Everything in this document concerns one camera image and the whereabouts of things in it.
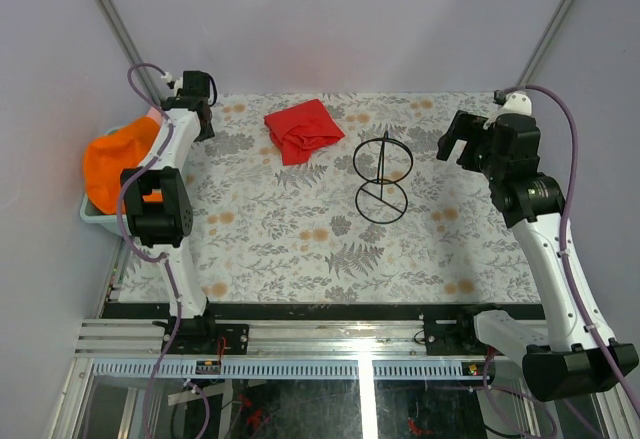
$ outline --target red cloth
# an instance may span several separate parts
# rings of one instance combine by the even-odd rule
[[[282,152],[282,164],[304,164],[311,153],[344,137],[318,99],[265,116],[273,143]]]

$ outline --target white wall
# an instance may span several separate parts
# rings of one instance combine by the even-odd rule
[[[0,437],[41,437],[114,239],[82,224],[81,161],[144,113],[94,0],[0,0]]]
[[[578,0],[533,82],[566,100],[580,159],[573,232],[591,289],[620,341],[640,351],[640,0]],[[541,170],[566,185],[569,132],[552,104],[534,97]],[[640,394],[640,373],[632,373]]]
[[[143,58],[233,93],[493,90],[559,1],[114,0]]]

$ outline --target floral pattern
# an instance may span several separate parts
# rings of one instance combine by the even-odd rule
[[[194,212],[189,241],[209,300],[539,300],[483,176],[455,164],[459,151],[449,162],[435,159],[437,140],[456,110],[486,114],[494,107],[490,94],[321,95],[346,137],[314,152],[307,164],[285,167],[263,118],[316,97],[222,97],[214,109],[215,138],[192,146],[183,171]],[[354,198],[364,181],[352,159],[362,141],[385,131],[404,142],[415,161],[400,182],[407,212],[386,226],[358,214]],[[363,147],[356,158],[366,177],[377,171],[375,147],[379,151],[379,145]],[[398,151],[385,152],[385,177],[398,179],[408,169],[408,156]],[[401,198],[393,186],[385,194],[392,202]],[[168,298],[158,266],[134,257],[121,283],[123,302]]]

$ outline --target plastic bin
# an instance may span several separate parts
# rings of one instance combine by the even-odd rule
[[[109,134],[113,134],[120,127],[114,127],[113,129],[109,129],[105,132],[105,136]],[[122,236],[120,234],[120,229],[118,228],[118,222],[116,220],[115,214],[103,214],[94,206],[89,198],[87,197],[87,193],[85,192],[84,198],[82,199],[82,204],[80,205],[80,218],[86,222],[87,224],[98,224],[104,227],[107,231],[116,234],[118,236]],[[124,216],[124,223],[127,226],[127,232],[129,232],[129,227],[127,225],[127,216]]]

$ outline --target table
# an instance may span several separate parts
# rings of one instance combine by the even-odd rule
[[[346,137],[301,166],[283,166],[264,116],[319,98]],[[538,302],[524,254],[491,205],[486,179],[435,159],[456,110],[487,114],[490,93],[227,95],[216,136],[194,144],[183,171],[189,237],[212,302]],[[400,185],[408,210],[386,226],[354,204],[364,182],[352,155],[364,140],[405,143],[415,164]],[[375,151],[358,165],[375,174]],[[406,170],[393,163],[388,177]],[[396,189],[386,197],[393,198]],[[127,262],[120,302],[166,302],[157,265]]]

